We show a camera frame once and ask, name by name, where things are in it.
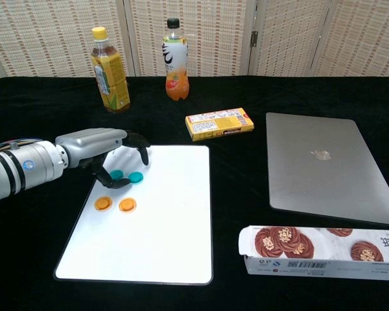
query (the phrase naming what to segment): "hinge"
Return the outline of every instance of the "hinge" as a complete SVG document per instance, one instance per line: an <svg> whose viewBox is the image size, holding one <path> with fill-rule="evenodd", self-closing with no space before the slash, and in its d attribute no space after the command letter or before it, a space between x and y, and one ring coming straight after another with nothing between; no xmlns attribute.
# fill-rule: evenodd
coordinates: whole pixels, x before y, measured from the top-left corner
<svg viewBox="0 0 389 311"><path fill-rule="evenodd" d="M251 44L250 44L250 47L256 47L257 46L257 40L258 40L258 31L253 31L251 33Z"/></svg>

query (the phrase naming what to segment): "silver laptop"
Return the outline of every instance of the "silver laptop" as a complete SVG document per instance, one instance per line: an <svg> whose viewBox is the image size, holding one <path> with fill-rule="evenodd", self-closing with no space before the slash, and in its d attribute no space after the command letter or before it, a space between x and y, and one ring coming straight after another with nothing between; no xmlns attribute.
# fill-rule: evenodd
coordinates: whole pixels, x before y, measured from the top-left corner
<svg viewBox="0 0 389 311"><path fill-rule="evenodd" d="M266 114L275 209L389 224L389 187L352 120Z"/></svg>

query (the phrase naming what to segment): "teal disc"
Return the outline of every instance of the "teal disc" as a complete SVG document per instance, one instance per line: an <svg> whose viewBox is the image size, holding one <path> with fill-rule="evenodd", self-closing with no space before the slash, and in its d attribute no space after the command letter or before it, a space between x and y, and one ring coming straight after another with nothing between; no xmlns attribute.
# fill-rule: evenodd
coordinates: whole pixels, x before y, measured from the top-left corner
<svg viewBox="0 0 389 311"><path fill-rule="evenodd" d="M112 170L110 172L110 176L114 180L118 180L124 177L124 173L122 170Z"/></svg>
<svg viewBox="0 0 389 311"><path fill-rule="evenodd" d="M128 175L128 179L131 181L131 183L141 183L144 179L144 176L140 172L132 172L130 175Z"/></svg>

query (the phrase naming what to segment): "iced tea bottle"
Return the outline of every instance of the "iced tea bottle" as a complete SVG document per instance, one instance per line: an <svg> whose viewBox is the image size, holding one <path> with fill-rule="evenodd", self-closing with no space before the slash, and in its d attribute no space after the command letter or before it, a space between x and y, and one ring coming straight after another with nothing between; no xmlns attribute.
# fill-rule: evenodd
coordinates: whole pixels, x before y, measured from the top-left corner
<svg viewBox="0 0 389 311"><path fill-rule="evenodd" d="M110 112L123 112L130 107L130 96L121 56L108 41L104 27L92 28L92 35L91 58L104 107Z"/></svg>

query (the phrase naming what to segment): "chocolate cookie image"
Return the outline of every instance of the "chocolate cookie image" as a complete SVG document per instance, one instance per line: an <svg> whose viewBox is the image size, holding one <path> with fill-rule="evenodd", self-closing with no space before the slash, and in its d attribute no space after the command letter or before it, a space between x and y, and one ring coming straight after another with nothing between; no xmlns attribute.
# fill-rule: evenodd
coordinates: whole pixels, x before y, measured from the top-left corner
<svg viewBox="0 0 389 311"><path fill-rule="evenodd" d="M327 228L327 230L336 236L341 236L342 238L349 236L353 232L353 229L347 228Z"/></svg>
<svg viewBox="0 0 389 311"><path fill-rule="evenodd" d="M367 241L354 243L351 247L351 258L357 261L383 261L379 248Z"/></svg>
<svg viewBox="0 0 389 311"><path fill-rule="evenodd" d="M262 257L279 257L283 253L282 250L274 245L270 236L269 229L261 229L255 235L255 249Z"/></svg>
<svg viewBox="0 0 389 311"><path fill-rule="evenodd" d="M314 256L314 246L311 240L304 234L300 234L300 243L294 251L285 252L288 258L311 259Z"/></svg>
<svg viewBox="0 0 389 311"><path fill-rule="evenodd" d="M294 227L272 227L270 236L275 247L282 251L294 251L300 243L300 232Z"/></svg>

